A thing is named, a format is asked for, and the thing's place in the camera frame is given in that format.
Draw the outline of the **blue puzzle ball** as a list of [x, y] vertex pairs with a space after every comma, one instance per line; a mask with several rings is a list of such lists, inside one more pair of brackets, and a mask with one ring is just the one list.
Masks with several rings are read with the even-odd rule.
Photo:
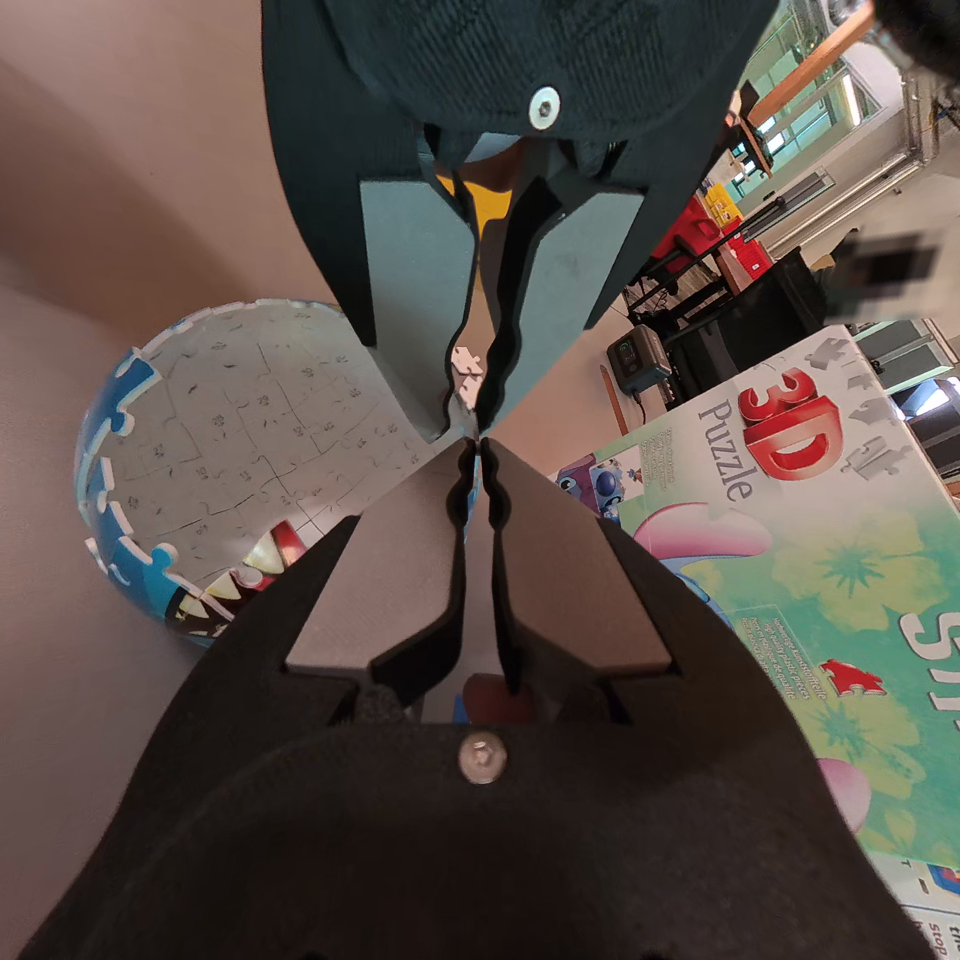
[[132, 348], [78, 434], [86, 547], [139, 611], [208, 648], [427, 443], [334, 305], [204, 309]]

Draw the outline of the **black office chair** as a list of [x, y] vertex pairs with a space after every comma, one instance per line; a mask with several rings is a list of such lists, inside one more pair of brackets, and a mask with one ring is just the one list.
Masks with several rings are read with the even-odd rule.
[[702, 393], [803, 341], [826, 318], [826, 293], [794, 246], [667, 353], [675, 376]]

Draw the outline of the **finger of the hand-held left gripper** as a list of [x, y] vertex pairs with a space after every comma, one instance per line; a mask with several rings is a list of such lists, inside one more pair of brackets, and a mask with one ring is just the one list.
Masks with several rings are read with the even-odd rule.
[[426, 442], [450, 429], [451, 354], [469, 318], [477, 239], [471, 196], [437, 178], [363, 180], [374, 345], [368, 351]]
[[495, 333], [476, 401], [492, 431], [583, 333], [642, 206], [637, 189], [536, 176], [502, 231], [490, 316]]

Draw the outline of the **yellow crates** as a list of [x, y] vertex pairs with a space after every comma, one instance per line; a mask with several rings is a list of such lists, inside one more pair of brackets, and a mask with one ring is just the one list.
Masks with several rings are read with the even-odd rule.
[[723, 184], [709, 187], [702, 197], [704, 210], [719, 230], [728, 232], [744, 222], [744, 217]]

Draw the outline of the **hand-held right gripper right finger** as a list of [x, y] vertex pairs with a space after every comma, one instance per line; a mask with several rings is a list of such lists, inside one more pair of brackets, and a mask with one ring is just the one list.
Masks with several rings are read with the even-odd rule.
[[551, 698], [659, 677], [673, 662], [600, 518], [496, 440], [481, 441], [497, 651], [511, 693]]

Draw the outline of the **green printed puzzle box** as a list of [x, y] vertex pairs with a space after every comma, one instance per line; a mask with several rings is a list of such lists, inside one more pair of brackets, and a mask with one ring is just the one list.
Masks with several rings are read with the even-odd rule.
[[578, 463], [673, 659], [509, 732], [443, 958], [958, 958], [958, 515], [822, 331]]

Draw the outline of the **wooden desk frame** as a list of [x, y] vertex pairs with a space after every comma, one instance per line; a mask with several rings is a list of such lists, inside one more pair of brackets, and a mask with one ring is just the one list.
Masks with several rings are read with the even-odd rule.
[[784, 181], [853, 132], [878, 107], [849, 53], [878, 26], [874, 2], [781, 2], [750, 57], [731, 149], [734, 193]]

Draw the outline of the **brown wooden strip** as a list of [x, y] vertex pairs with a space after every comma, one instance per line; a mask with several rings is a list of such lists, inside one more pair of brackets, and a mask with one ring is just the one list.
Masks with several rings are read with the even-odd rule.
[[614, 414], [617, 427], [621, 436], [626, 436], [630, 432], [630, 428], [627, 424], [626, 418], [623, 414], [622, 408], [618, 400], [618, 389], [615, 387], [614, 380], [611, 377], [611, 374], [607, 367], [603, 364], [600, 366], [601, 376], [605, 385], [606, 394], [610, 403], [610, 407]]

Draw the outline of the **grey equipment case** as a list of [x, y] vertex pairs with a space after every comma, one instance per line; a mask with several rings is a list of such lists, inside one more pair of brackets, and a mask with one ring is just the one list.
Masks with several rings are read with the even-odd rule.
[[958, 392], [958, 351], [932, 319], [873, 323], [854, 341], [906, 420], [951, 403], [941, 380]]

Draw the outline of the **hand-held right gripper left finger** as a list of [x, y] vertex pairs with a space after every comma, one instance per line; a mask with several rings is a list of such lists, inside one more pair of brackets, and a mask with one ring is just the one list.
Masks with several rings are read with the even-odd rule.
[[294, 673], [390, 689], [403, 706], [462, 651], [477, 446], [461, 438], [366, 508], [289, 654]]

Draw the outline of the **dark grey power bank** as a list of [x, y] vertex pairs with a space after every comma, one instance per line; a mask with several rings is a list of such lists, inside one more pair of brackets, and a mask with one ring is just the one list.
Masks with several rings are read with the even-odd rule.
[[673, 374], [661, 338], [642, 323], [612, 342], [606, 358], [619, 391], [627, 397], [657, 387]]

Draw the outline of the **person's right hand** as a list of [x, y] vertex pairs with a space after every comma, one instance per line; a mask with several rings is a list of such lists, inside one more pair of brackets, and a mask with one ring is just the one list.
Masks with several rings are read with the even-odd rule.
[[525, 725], [537, 719], [533, 690], [523, 683], [513, 692], [503, 676], [478, 673], [462, 687], [462, 705], [471, 725]]

